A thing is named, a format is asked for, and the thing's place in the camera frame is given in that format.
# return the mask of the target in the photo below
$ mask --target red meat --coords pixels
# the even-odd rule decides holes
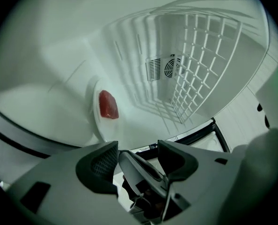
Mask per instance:
[[[100,92],[99,95],[100,111],[103,118],[117,119],[119,118],[117,104],[115,98],[106,90]]]

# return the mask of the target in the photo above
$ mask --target white plate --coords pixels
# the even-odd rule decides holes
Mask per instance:
[[[108,119],[103,118],[100,112],[99,105],[99,94],[102,90],[106,90],[109,92],[116,100],[119,118],[117,119]],[[124,115],[121,109],[121,102],[119,101],[119,97],[115,91],[115,88],[111,86],[105,79],[100,79],[97,81],[94,93],[93,93],[93,113],[95,122],[100,132],[103,140],[105,142],[111,141],[119,141],[123,136],[123,125],[124,125]]]
[[[85,96],[85,99],[87,99],[88,101],[90,100],[93,100],[93,95],[95,94],[94,93],[94,89],[95,89],[95,86],[97,84],[97,82],[100,80],[101,78],[97,75],[93,76],[88,85],[87,85],[87,89],[86,89],[86,96]],[[88,104],[88,113],[91,114],[93,111],[93,103],[89,103]]]

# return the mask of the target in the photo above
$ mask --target white refrigerator wall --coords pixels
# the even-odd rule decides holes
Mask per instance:
[[[238,19],[244,29],[222,80],[182,124],[162,100],[168,83],[148,82],[146,59],[175,53],[186,13]],[[92,81],[106,77],[128,118],[123,148],[149,145],[200,125],[226,106],[260,64],[267,34],[257,0],[22,0],[0,32],[0,111],[56,141],[98,143],[88,111]]]
[[[278,28],[271,16],[268,16],[268,21],[269,49],[263,62],[247,87],[215,116],[215,120],[231,151],[236,146],[248,144],[256,136],[268,131],[264,122],[265,115],[267,115],[270,126],[278,128],[278,120],[275,120],[278,119],[278,97],[273,97],[278,96],[278,87],[274,87],[273,80],[264,86],[272,75],[276,76],[274,81],[278,80],[278,71],[276,71],[278,68]],[[260,112],[257,111],[259,98],[265,102],[265,104],[261,104],[263,110]]]

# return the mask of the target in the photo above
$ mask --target ventilation grille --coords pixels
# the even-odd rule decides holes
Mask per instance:
[[[149,81],[159,80],[161,77],[161,59],[154,59],[149,62]]]
[[[113,174],[117,163],[117,147],[113,147],[92,160],[91,170],[102,179],[113,182]]]
[[[157,58],[150,60],[146,64],[148,64],[147,69],[149,72],[149,81],[156,81],[161,79],[161,73],[162,69],[163,75],[165,75],[168,78],[172,77],[173,74],[173,69],[174,69],[174,64],[175,64],[175,58],[172,58],[174,55],[170,55],[167,59],[167,57],[162,57],[162,58]],[[181,73],[184,74],[186,72],[186,69],[183,67],[187,67],[189,63],[189,58],[185,57],[183,61],[183,66],[182,66],[182,71]],[[175,71],[175,76],[178,74],[178,71],[180,69],[180,64],[181,64],[181,59],[178,58],[176,62],[176,71]]]

